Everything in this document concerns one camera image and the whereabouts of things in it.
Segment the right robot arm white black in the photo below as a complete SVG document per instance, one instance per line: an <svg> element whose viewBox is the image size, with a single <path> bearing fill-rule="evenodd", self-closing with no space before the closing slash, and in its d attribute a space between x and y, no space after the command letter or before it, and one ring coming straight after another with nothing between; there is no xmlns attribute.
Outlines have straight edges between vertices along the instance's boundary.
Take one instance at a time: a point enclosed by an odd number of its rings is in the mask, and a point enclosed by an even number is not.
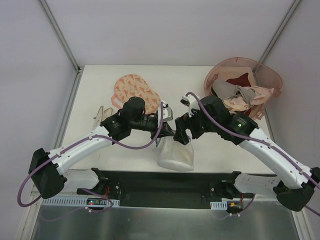
<svg viewBox="0 0 320 240"><path fill-rule="evenodd" d="M180 102L188 112L175 119L176 131L173 139L183 145L191 138L198 139L204 133L216 133L223 140L248 151L274 173L274 177L234 172L232 181L222 182L214 189L222 198L233 199L239 194L258 194L275 197L287 209L299 212L307 207L315 188L319 188L320 169L310 168L294 159L243 113L231 114L222 100L210 95L199 99L188 92Z"/></svg>

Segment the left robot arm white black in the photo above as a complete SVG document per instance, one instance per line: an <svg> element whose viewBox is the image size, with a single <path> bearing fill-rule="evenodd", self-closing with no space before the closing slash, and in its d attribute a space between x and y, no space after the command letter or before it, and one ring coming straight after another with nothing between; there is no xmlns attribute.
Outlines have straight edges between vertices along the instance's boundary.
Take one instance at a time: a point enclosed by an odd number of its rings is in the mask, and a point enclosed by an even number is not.
<svg viewBox="0 0 320 240"><path fill-rule="evenodd" d="M99 195L105 191L106 180L96 169L75 170L71 168L79 161L114 144L129 149L121 140L130 136L132 130L151 134L147 148L166 133L166 122L173 119L172 109L161 102L155 113L146 113L145 101L131 97L122 109L101 121L90 133L65 147L46 152L37 149L31 159L29 175L43 199L49 199L68 187L76 190L88 189Z"/></svg>

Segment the white mesh laundry bag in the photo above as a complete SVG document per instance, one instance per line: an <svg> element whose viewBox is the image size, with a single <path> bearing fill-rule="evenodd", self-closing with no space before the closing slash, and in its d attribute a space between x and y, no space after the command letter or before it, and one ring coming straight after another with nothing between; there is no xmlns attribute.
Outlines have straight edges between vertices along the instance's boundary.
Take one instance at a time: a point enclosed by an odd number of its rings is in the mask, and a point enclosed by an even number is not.
<svg viewBox="0 0 320 240"><path fill-rule="evenodd" d="M183 145L172 136L166 136L158 138L155 143L154 151L159 167L177 172L194 170L194 148L191 142Z"/></svg>

